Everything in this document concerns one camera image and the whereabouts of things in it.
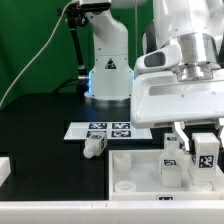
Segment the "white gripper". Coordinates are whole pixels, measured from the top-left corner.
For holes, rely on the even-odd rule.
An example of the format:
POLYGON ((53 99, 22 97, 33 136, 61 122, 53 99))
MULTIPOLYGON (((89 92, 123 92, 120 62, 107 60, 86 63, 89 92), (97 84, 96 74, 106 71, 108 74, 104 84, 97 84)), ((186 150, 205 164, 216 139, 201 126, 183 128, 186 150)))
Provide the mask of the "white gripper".
POLYGON ((185 124, 215 121, 224 148, 224 70, 211 80, 179 82, 171 71, 140 75, 132 89, 130 119, 136 129, 168 127, 182 149, 190 152, 185 124))

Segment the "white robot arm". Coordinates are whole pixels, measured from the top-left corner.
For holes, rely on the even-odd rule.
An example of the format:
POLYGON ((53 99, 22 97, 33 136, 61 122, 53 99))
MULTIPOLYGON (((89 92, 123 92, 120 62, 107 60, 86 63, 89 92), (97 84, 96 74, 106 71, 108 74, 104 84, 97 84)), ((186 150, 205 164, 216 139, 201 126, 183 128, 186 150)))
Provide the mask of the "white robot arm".
POLYGON ((170 126, 184 149, 187 125, 213 123, 224 145, 221 0, 153 0, 156 50, 139 57, 131 95, 135 128, 170 126))

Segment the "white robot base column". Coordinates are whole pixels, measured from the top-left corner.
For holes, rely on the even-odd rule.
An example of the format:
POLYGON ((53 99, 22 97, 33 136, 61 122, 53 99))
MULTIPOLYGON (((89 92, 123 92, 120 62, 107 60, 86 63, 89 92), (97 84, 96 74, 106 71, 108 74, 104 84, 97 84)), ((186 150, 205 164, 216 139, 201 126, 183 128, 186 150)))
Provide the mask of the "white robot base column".
POLYGON ((94 66, 89 72, 85 100, 100 106, 130 102, 134 71, 129 66, 128 30, 109 10, 88 13, 94 40, 94 66))

